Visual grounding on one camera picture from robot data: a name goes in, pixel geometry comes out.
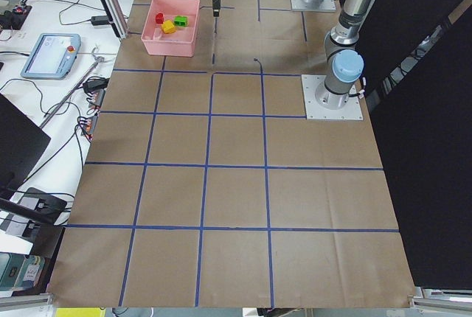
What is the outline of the green toy block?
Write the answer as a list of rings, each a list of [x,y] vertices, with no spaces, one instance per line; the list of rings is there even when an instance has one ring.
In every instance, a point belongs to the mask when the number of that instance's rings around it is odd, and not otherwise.
[[[178,27],[187,27],[188,26],[188,17],[185,15],[177,15],[173,23]]]

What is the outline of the yellow toy block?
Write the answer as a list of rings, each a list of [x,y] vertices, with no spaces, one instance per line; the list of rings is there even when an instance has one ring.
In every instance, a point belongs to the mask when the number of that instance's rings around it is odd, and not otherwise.
[[[176,32],[176,26],[171,20],[166,20],[164,23],[161,25],[161,30],[164,34],[173,34]]]

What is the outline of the red toy block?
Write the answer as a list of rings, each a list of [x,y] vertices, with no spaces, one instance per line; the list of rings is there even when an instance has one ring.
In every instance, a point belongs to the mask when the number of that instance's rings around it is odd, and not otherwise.
[[[164,23],[164,15],[162,13],[157,13],[155,16],[155,22],[157,24],[163,24]]]

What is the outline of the pink plastic box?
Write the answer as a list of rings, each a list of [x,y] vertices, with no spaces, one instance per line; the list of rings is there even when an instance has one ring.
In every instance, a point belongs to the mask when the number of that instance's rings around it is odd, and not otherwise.
[[[192,57],[200,0],[152,0],[141,40],[149,55]]]

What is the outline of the black power adapter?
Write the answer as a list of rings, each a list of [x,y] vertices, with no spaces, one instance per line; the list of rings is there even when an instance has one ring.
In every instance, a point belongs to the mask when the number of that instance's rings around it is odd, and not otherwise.
[[[92,26],[103,26],[109,24],[109,19],[106,15],[96,15],[90,18]]]

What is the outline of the metal rod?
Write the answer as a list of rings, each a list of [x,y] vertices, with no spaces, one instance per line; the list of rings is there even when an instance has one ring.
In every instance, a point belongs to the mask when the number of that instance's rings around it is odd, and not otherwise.
[[[67,92],[67,94],[59,101],[57,105],[55,105],[51,111],[48,112],[44,121],[39,125],[40,129],[43,129],[52,119],[52,117],[59,111],[62,105],[70,98],[76,90],[88,79],[91,73],[97,68],[97,66],[101,63],[105,62],[105,58],[101,55],[94,56],[94,62],[91,66],[86,70],[85,74],[72,86],[72,88]]]

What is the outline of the teach pendant tablet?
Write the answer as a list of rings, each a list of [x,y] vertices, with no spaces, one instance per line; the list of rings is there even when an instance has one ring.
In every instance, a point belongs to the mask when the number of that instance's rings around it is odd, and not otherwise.
[[[21,76],[39,80],[63,79],[71,71],[80,46],[81,37],[75,33],[40,34]]]

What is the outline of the black monitor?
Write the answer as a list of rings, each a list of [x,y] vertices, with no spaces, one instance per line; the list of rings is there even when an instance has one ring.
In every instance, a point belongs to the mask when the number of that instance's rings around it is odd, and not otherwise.
[[[1,95],[1,197],[10,199],[50,143],[44,133]]]

